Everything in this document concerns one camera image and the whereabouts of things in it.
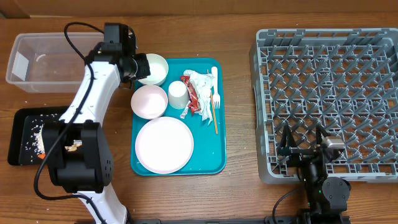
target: white cup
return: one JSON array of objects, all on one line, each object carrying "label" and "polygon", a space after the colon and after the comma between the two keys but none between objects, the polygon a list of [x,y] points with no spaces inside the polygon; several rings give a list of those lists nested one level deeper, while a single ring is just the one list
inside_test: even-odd
[{"label": "white cup", "polygon": [[187,87],[184,82],[174,81],[169,86],[169,104],[174,109],[184,109],[189,101]]}]

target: plastic fork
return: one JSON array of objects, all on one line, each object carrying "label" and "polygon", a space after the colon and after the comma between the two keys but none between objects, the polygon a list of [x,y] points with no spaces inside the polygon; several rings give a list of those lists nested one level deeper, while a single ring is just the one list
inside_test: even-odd
[{"label": "plastic fork", "polygon": [[218,94],[218,69],[217,67],[211,68],[211,74],[214,76],[214,94],[213,94],[213,101],[216,109],[220,108],[221,98],[220,94]]}]

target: wooden stick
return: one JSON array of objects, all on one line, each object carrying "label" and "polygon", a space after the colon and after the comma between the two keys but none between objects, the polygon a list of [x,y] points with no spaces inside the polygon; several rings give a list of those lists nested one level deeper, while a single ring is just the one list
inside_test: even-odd
[{"label": "wooden stick", "polygon": [[216,111],[214,110],[213,93],[211,93],[210,97],[211,97],[211,106],[213,107],[214,127],[216,128],[216,134],[218,134]]}]

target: wood grain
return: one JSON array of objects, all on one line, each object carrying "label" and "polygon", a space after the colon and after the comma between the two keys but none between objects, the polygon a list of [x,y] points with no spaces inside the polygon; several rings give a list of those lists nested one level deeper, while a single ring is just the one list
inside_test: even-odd
[{"label": "wood grain", "polygon": [[[114,156],[113,187],[134,218],[261,218],[271,215],[280,196],[296,185],[263,184],[257,171],[254,96],[249,73],[249,49],[259,29],[397,27],[398,14],[269,14],[209,17],[97,17],[0,20],[0,223],[73,223],[90,220],[79,200],[48,202],[33,191],[36,166],[15,167],[6,161],[12,119],[20,108],[69,105],[74,94],[28,94],[5,81],[16,35],[61,32],[71,21],[122,22],[134,28],[140,52],[167,58],[212,57],[223,68],[228,163],[217,175],[139,177],[130,166],[132,91],[112,97],[104,131]],[[90,31],[74,27],[72,31]],[[40,189],[64,194],[44,172]],[[278,215],[293,215],[306,204],[304,194],[287,198]],[[396,223],[396,184],[353,183],[347,215],[353,223]]]}]

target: table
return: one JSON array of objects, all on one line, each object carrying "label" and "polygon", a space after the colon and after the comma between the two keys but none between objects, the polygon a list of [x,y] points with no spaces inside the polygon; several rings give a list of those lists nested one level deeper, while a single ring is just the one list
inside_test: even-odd
[{"label": "table", "polygon": [[[48,202],[33,190],[37,166],[15,167],[7,161],[14,113],[20,108],[69,105],[74,94],[28,94],[5,81],[16,35],[62,32],[71,21],[103,27],[121,22],[133,27],[139,52],[166,58],[212,57],[223,67],[228,163],[217,175],[139,177],[130,167],[131,90],[114,93],[104,119],[104,132],[114,157],[113,187],[133,218],[262,218],[296,185],[266,185],[258,177],[254,96],[249,49],[259,29],[397,27],[398,14],[267,14],[240,16],[155,16],[0,20],[0,223],[73,223],[91,220],[76,199]],[[87,32],[86,27],[71,31]],[[396,184],[353,183],[348,211],[352,223],[396,223]],[[63,195],[44,171],[39,187]],[[278,215],[293,215],[306,206],[305,195],[284,200]]]}]

